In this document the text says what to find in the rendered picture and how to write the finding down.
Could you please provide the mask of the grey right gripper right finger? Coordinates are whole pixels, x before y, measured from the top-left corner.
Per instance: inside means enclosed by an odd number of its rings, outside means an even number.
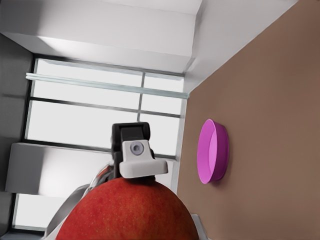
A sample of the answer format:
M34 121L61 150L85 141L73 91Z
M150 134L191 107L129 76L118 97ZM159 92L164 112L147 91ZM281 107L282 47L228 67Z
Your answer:
M198 214L192 214L191 217L195 224L195 227L199 236L199 240L208 240L208 236L202 224L200 216Z

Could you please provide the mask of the large window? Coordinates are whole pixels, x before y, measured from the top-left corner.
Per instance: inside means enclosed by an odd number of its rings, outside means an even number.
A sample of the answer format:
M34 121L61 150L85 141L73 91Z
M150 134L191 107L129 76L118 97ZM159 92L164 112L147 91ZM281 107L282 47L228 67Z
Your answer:
M179 73L37 58L32 74L184 93ZM179 160L187 99L28 80L22 141L11 147L6 189L12 225L43 231L67 197L112 161L116 123L148 122L150 146L172 170Z

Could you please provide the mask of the red apple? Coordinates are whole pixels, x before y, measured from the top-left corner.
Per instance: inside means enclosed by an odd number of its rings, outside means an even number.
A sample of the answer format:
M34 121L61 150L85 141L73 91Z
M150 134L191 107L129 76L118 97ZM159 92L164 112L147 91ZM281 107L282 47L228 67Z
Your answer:
M199 240L186 206L152 179L117 178L91 190L56 240Z

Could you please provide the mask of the pink bowl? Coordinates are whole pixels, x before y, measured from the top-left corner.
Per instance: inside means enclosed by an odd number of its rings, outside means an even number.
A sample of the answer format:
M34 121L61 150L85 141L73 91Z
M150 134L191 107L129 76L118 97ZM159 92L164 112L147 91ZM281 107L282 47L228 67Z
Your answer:
M197 145L197 172L203 184L222 179L227 170L230 144L225 127L212 119L203 124Z

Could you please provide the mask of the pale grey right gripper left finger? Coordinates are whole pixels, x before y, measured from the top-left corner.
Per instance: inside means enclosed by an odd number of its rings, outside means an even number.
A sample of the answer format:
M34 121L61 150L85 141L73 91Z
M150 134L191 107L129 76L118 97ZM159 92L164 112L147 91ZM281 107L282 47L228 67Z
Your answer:
M148 140L124 141L122 158L119 172L125 179L162 175L169 172L165 160L156 160L152 157Z

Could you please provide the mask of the silver frame post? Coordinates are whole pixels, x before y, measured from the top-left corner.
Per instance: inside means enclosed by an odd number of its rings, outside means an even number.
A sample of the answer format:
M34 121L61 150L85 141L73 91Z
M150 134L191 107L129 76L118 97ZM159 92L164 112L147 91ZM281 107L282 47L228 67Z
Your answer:
M52 82L52 83L59 83L59 84L68 84L68 85L75 85L75 86L82 86L82 87L115 90L115 91L163 96L163 97L178 98L178 99L188 99L190 97L190 94L185 92L176 92L176 91L169 91L169 90L113 84L113 83L106 83L106 82L89 81L89 80L83 80L83 79L55 77L55 76L35 74L35 73L26 73L25 78L27 80L32 80L32 81Z

